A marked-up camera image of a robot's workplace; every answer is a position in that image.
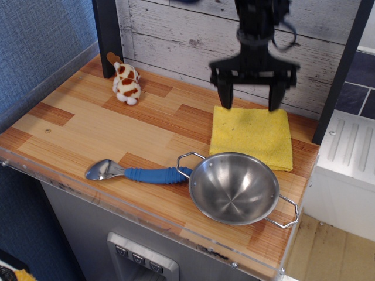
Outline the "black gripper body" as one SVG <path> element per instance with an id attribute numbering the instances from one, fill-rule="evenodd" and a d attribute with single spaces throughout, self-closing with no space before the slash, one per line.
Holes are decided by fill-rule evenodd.
<path id="1" fill-rule="evenodd" d="M 218 85 L 219 81 L 228 84 L 286 84 L 286 88 L 296 86 L 299 63 L 274 57 L 268 45 L 249 46 L 241 44 L 239 54 L 209 64 L 210 81 Z"/>

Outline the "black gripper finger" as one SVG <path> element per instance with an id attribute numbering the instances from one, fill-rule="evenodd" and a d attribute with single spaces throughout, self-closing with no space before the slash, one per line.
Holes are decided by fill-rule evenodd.
<path id="1" fill-rule="evenodd" d="M 220 98 L 222 107 L 225 109 L 231 109 L 233 105 L 233 83 L 226 80 L 218 80 L 217 92 Z"/>
<path id="2" fill-rule="evenodd" d="M 270 85 L 270 92 L 268 97 L 268 110 L 275 111 L 282 103 L 285 95 L 287 84 L 285 82 L 277 82 Z"/>

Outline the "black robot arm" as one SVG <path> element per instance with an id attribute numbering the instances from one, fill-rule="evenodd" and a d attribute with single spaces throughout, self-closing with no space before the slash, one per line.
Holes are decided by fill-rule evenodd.
<path id="1" fill-rule="evenodd" d="M 268 109 L 278 109 L 286 90 L 296 86 L 299 64 L 273 57 L 268 50 L 274 42 L 275 27 L 285 25 L 292 32 L 295 28 L 284 20 L 289 13 L 289 1 L 236 1 L 239 17 L 237 40 L 238 55 L 209 64 L 211 83 L 216 86 L 221 105 L 230 109 L 233 104 L 233 87 L 236 84 L 268 85 Z"/>

